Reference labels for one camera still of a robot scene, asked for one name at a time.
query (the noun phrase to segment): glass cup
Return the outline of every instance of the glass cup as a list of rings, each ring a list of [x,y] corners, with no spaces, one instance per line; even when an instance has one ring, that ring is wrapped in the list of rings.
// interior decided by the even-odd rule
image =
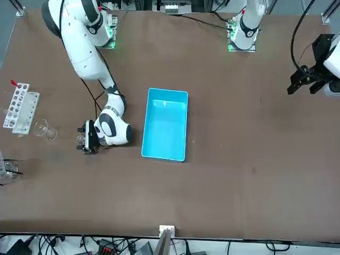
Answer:
[[[6,185],[15,181],[18,178],[18,168],[10,161],[3,162],[4,169],[0,169],[0,186]]]
[[[57,138],[58,131],[54,127],[48,125],[47,120],[43,118],[34,125],[34,134],[38,137],[43,137],[48,141],[54,141]]]

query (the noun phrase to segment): metal clamp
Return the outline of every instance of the metal clamp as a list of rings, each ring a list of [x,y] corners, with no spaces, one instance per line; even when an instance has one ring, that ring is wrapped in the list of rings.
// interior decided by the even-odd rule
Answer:
[[[19,0],[10,0],[13,6],[16,8],[16,15],[17,17],[21,18],[25,14],[25,7],[19,2]]]
[[[340,0],[333,0],[331,4],[325,9],[325,11],[321,13],[321,19],[324,25],[329,24],[330,16],[333,15],[336,9],[338,9],[339,5],[340,5]]]

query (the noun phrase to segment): floor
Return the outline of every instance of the floor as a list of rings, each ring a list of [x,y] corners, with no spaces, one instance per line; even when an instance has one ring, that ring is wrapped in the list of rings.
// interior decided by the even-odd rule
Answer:
[[[22,239],[23,241],[27,240],[30,236],[6,236],[2,239],[0,239],[0,254],[5,253],[9,250],[9,248],[18,240]],[[39,238],[40,236],[33,239],[33,241],[30,244],[30,249],[32,250],[32,254],[38,254],[39,248]],[[83,254],[85,252],[84,247],[79,247],[81,241],[81,237],[75,237],[75,236],[68,236],[66,237],[64,242],[58,241],[55,250],[58,252],[59,255],[76,255],[76,254]],[[143,245],[145,245],[147,242],[150,242],[151,248],[154,251],[157,246],[157,240],[153,239],[140,239],[136,241],[136,250],[140,249]],[[174,240],[173,244],[170,248],[170,255],[181,255],[185,253],[185,243],[183,240]],[[199,252],[199,251],[205,251],[208,255],[214,254],[225,254],[227,255],[227,248],[229,242],[227,241],[188,241],[190,251],[193,252]],[[286,245],[275,245],[276,249],[284,249],[286,248]],[[90,252],[92,251],[93,254],[95,254],[98,251],[98,245],[91,240],[91,238],[86,238],[86,248]],[[41,250],[43,254],[52,254],[50,253],[51,249],[49,249],[48,252],[46,252],[47,245],[43,247]],[[121,253],[122,255],[129,255],[128,249],[126,249],[124,252]],[[229,254],[230,255],[271,255],[273,254],[272,251],[269,251],[266,248],[265,244],[259,244],[259,243],[237,243],[232,242],[229,248]],[[286,252],[280,252],[281,255],[339,255],[340,249],[338,248],[322,248],[322,247],[311,247],[311,246],[296,246],[293,245],[290,247],[290,249]]]
[[[44,0],[20,0],[22,5],[26,8],[40,8],[42,2]],[[300,15],[304,7],[308,5],[309,0],[278,0],[272,14],[296,14]],[[310,10],[309,14],[317,14],[320,13],[329,5],[332,0],[318,0],[314,4],[313,8]],[[221,8],[219,11],[221,12],[238,12],[242,7],[245,6],[246,0],[231,0],[227,7]],[[214,3],[213,10],[218,6],[218,3]],[[5,53],[7,46],[9,44],[9,39],[14,27],[15,23],[15,13],[16,10],[12,6],[9,0],[1,0],[0,1],[0,68],[2,66],[2,62],[5,58]],[[333,33],[338,32],[340,29],[340,8],[337,12],[332,16],[330,21],[330,28]],[[7,236],[0,240],[0,252],[7,251],[13,243],[19,238],[26,240],[27,236]],[[142,239],[137,242],[137,249],[142,247],[148,240]],[[85,252],[83,248],[79,248],[80,237],[68,237],[65,242],[56,246],[56,250],[60,255],[67,254],[77,254],[81,252]],[[156,240],[150,240],[151,246],[153,250],[157,245]],[[189,246],[192,252],[196,251],[206,251],[208,254],[227,254],[227,245],[228,242],[221,241],[189,241]],[[97,251],[97,245],[88,241],[87,244],[88,250],[92,250],[94,252]],[[31,248],[33,249],[33,254],[38,253],[38,239],[34,239],[31,244]],[[181,254],[185,252],[185,244],[183,241],[179,241],[176,244],[176,251],[171,248],[171,254]],[[232,243],[230,247],[230,254],[272,254],[264,244],[254,244],[254,243]],[[310,247],[310,246],[292,246],[287,252],[284,254],[340,254],[339,249],[335,248],[319,248],[319,247]]]

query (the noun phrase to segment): red object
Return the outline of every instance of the red object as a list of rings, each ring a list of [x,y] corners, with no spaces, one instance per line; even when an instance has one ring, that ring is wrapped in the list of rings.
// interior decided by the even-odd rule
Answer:
[[[18,88],[21,88],[18,84],[15,83],[15,81],[11,80],[11,84],[18,87]]]

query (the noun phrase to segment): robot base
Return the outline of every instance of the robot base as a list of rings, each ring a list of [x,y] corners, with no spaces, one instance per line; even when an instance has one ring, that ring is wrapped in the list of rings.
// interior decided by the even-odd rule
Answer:
[[[226,22],[226,26],[227,28],[231,28],[233,29],[233,31],[228,31],[227,33],[227,43],[228,43],[228,51],[229,52],[256,52],[256,48],[255,48],[255,41],[253,43],[253,45],[247,49],[247,50],[243,50],[243,49],[239,49],[232,41],[231,41],[231,37],[234,35],[234,31],[237,28],[237,20],[236,17],[232,18],[231,20],[229,20],[228,22]]]
[[[118,26],[118,17],[117,16],[112,16],[112,21],[111,25],[107,27],[106,32],[109,37],[112,36],[112,39],[108,41],[107,44],[101,47],[97,47],[100,49],[114,49],[116,47],[116,37],[117,37],[117,26]]]

